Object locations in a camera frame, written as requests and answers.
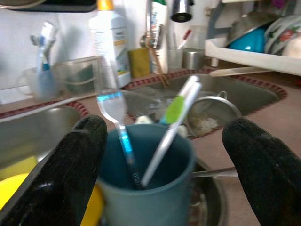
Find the bottle label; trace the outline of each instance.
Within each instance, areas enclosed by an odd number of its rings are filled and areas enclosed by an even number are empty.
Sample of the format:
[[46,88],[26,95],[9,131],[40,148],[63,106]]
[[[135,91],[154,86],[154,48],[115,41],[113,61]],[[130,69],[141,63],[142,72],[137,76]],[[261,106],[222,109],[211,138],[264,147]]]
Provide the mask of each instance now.
[[91,30],[96,53],[116,60],[117,75],[129,72],[125,28],[111,29],[103,32]]

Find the mesh strainer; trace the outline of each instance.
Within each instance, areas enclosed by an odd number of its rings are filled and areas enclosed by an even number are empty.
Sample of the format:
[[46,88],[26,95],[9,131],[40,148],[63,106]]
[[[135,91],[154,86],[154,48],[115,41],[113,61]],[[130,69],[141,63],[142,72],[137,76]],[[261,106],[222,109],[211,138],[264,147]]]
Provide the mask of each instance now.
[[227,100],[227,93],[198,98],[186,117],[186,125],[194,136],[203,136],[234,118],[241,117],[238,108]]

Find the metal spoon handle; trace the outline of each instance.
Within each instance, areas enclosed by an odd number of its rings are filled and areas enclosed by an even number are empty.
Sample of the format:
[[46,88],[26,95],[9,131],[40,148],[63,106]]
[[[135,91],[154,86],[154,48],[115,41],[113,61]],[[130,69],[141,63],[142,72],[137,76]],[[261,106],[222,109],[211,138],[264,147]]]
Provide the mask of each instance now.
[[194,178],[198,177],[238,177],[235,167],[209,170],[209,171],[200,171],[193,172],[192,176]]

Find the dish rack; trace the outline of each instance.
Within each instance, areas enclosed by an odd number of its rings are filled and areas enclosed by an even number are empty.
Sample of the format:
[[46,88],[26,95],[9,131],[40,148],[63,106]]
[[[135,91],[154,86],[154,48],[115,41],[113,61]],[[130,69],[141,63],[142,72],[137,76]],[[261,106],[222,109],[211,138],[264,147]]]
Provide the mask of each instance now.
[[205,55],[216,59],[301,76],[301,60],[286,56],[225,48],[226,38],[207,39]]

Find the kitchen sink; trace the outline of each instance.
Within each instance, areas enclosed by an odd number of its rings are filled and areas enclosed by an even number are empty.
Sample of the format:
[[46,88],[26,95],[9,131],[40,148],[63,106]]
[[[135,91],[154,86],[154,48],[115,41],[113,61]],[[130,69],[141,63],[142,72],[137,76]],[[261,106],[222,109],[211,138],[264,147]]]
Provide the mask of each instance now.
[[40,161],[80,118],[76,108],[61,106],[0,123],[0,169],[31,156]]
[[[243,116],[253,113],[263,107],[266,107],[286,96],[286,92],[273,84],[254,80],[244,76],[232,77],[211,77],[209,74],[186,74],[169,79],[168,89],[164,89],[161,82],[151,83],[149,80],[142,81],[139,86],[132,87],[131,90],[138,90],[141,87],[149,87],[166,93],[166,96],[173,94],[175,96],[190,75],[197,75],[203,87],[202,94],[211,93],[217,95],[221,91],[227,92],[227,99],[232,102]],[[137,116],[137,109],[140,103],[128,104],[130,115]]]

